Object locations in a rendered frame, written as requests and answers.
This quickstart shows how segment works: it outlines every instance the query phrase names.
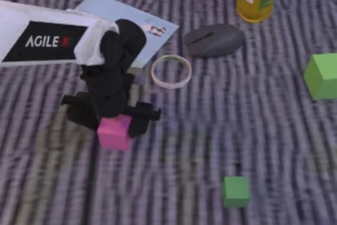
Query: pink cube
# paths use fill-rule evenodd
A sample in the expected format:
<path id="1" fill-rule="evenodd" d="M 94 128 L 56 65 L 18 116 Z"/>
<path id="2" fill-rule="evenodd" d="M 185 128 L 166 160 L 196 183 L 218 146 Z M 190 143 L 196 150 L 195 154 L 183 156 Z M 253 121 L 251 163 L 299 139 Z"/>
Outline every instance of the pink cube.
<path id="1" fill-rule="evenodd" d="M 131 141 L 128 134 L 130 123 L 131 117 L 126 115 L 102 118 L 97 130 L 101 146 L 116 150 L 127 150 Z"/>

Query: white ring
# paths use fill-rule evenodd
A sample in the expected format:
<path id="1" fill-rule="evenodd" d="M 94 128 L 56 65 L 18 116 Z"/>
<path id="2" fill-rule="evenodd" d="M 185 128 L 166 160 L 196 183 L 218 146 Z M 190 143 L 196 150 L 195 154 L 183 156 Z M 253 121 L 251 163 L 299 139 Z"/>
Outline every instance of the white ring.
<path id="1" fill-rule="evenodd" d="M 187 74 L 187 77 L 178 82 L 178 83 L 165 83 L 161 80 L 159 80 L 155 74 L 154 74 L 154 70 L 156 69 L 157 65 L 161 62 L 164 62 L 164 61 L 168 61 L 168 60 L 174 60 L 174 61 L 179 61 L 181 63 L 183 63 L 186 67 L 187 67 L 187 70 L 188 70 L 188 74 Z M 152 77 L 152 80 L 155 84 L 159 85 L 160 87 L 162 88 L 166 88 L 166 89 L 178 89 L 178 88 L 181 88 L 183 86 L 185 86 L 191 79 L 192 77 L 192 67 L 191 67 L 191 64 L 189 63 L 188 60 L 186 60 L 185 58 L 181 57 L 181 56 L 178 56 L 178 55 L 164 55 L 160 58 L 158 58 L 156 61 L 154 61 L 154 63 L 152 64 L 152 67 L 151 67 L 151 77 Z"/>

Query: computer mouse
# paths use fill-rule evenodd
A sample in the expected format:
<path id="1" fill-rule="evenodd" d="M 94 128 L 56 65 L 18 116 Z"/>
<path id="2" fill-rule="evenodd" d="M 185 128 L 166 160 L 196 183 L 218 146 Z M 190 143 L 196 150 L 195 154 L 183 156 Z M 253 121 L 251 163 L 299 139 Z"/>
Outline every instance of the computer mouse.
<path id="1" fill-rule="evenodd" d="M 214 24 L 190 31 L 184 43 L 190 56 L 217 57 L 233 53 L 242 46 L 243 33 L 229 24 Z"/>

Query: small green cube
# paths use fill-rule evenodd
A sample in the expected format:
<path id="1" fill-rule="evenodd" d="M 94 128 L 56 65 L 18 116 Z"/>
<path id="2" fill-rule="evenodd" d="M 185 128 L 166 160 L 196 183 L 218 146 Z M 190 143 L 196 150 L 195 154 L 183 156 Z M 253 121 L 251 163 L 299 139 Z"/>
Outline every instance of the small green cube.
<path id="1" fill-rule="evenodd" d="M 313 55 L 304 80 L 313 100 L 337 98 L 337 53 Z"/>
<path id="2" fill-rule="evenodd" d="M 223 204 L 226 208 L 245 208 L 250 199 L 247 177 L 225 177 L 222 184 Z"/>

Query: striped tablecloth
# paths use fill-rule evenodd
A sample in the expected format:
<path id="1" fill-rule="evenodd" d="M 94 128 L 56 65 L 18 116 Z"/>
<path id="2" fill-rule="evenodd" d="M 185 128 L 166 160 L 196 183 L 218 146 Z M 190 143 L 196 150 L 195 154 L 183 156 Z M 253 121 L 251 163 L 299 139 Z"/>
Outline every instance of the striped tablecloth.
<path id="1" fill-rule="evenodd" d="M 258 24 L 238 18 L 235 0 L 119 1 L 180 25 L 158 55 L 188 58 L 192 80 L 167 91 L 145 70 L 132 102 L 151 101 L 163 117 L 122 153 L 66 120 L 61 96 L 85 89 L 77 66 L 0 69 L 0 225 L 336 225 L 337 101 L 313 102 L 302 73 L 311 54 L 337 52 L 337 0 L 277 0 Z M 221 22 L 245 45 L 191 59 L 183 35 Z M 249 177 L 248 208 L 222 207 L 226 175 Z"/>

